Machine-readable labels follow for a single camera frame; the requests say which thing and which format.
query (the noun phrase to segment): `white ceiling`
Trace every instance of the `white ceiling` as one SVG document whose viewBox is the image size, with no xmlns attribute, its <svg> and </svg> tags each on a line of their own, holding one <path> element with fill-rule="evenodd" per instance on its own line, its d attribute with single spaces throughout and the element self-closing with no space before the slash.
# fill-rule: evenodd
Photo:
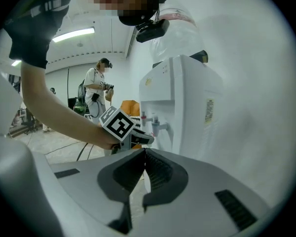
<svg viewBox="0 0 296 237">
<path fill-rule="evenodd" d="M 57 35 L 94 27 L 95 33 L 53 41 L 47 53 L 46 72 L 68 66 L 97 62 L 102 57 L 126 59 L 134 27 L 123 25 L 110 11 L 87 0 L 72 0 L 68 14 Z M 5 30 L 0 31 L 0 69 L 12 75 L 20 75 L 20 65 L 13 67 L 9 59 L 12 41 Z"/>
</svg>

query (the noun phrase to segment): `person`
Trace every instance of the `person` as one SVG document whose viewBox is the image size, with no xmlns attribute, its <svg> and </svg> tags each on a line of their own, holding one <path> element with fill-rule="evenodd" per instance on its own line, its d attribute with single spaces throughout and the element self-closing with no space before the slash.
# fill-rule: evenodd
<svg viewBox="0 0 296 237">
<path fill-rule="evenodd" d="M 106 111 L 104 91 L 110 91 L 110 85 L 105 83 L 104 72 L 112 67 L 107 58 L 102 58 L 95 66 L 88 70 L 83 86 L 86 88 L 85 103 L 88 105 L 90 116 L 94 124 L 99 124 L 100 116 Z"/>
<path fill-rule="evenodd" d="M 56 95 L 56 91 L 55 91 L 55 88 L 50 88 L 49 89 L 54 95 Z M 45 132 L 50 132 L 51 131 L 51 129 L 47 126 L 47 125 L 45 125 L 44 123 L 43 123 L 43 132 L 45 133 Z"/>
<path fill-rule="evenodd" d="M 64 106 L 46 87 L 47 51 L 69 10 L 70 1 L 24 0 L 18 3 L 3 24 L 12 39 L 9 58 L 22 61 L 23 100 L 38 120 L 76 140 L 109 150 L 119 141 L 100 125 Z M 93 1 L 100 4 L 100 9 L 117 10 L 120 21 L 133 26 L 151 18 L 159 6 L 159 0 Z"/>
</svg>

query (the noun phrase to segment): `label sticker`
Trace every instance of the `label sticker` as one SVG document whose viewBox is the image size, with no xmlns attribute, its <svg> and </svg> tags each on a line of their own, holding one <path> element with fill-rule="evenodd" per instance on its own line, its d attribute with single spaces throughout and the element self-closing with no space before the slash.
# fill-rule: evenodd
<svg viewBox="0 0 296 237">
<path fill-rule="evenodd" d="M 212 122 L 214 112 L 214 100 L 207 99 L 206 100 L 206 115 L 205 115 L 205 124 L 209 124 Z"/>
</svg>

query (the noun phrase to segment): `white t-shirt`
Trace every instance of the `white t-shirt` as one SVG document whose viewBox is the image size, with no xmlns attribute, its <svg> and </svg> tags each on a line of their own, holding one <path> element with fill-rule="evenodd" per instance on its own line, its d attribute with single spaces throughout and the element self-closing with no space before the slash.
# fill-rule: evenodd
<svg viewBox="0 0 296 237">
<path fill-rule="evenodd" d="M 91 68 L 88 70 L 85 79 L 84 79 L 84 84 L 83 85 L 90 85 L 90 84 L 101 84 L 104 83 L 104 75 L 99 72 L 97 69 L 95 68 Z M 99 89 L 91 89 L 86 87 L 87 91 L 85 93 L 85 103 L 87 105 L 90 105 L 92 102 L 92 96 L 94 93 L 99 94 L 99 100 L 101 102 L 101 104 L 105 104 L 105 100 L 104 100 L 104 91 L 103 90 L 99 90 Z"/>
</svg>

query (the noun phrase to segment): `ceiling light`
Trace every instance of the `ceiling light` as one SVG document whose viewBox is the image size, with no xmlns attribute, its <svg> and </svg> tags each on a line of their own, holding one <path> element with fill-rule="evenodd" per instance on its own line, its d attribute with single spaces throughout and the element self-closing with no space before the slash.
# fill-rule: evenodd
<svg viewBox="0 0 296 237">
<path fill-rule="evenodd" d="M 66 40 L 66 39 L 69 39 L 72 37 L 76 37 L 76 36 L 80 36 L 80 35 L 84 35 L 84 34 L 93 34 L 93 33 L 94 33 L 94 28 L 92 27 L 92 28 L 78 30 L 78 31 L 74 31 L 71 33 L 60 35 L 58 37 L 53 38 L 53 41 L 60 42 L 62 40 Z"/>
<path fill-rule="evenodd" d="M 19 60 L 17 60 L 17 61 L 15 61 L 15 62 L 13 62 L 13 63 L 12 63 L 12 66 L 14 66 L 14 67 L 15 67 L 15 66 L 16 66 L 16 65 L 18 65 L 20 62 L 21 62 L 21 61 L 19 61 Z"/>
</svg>

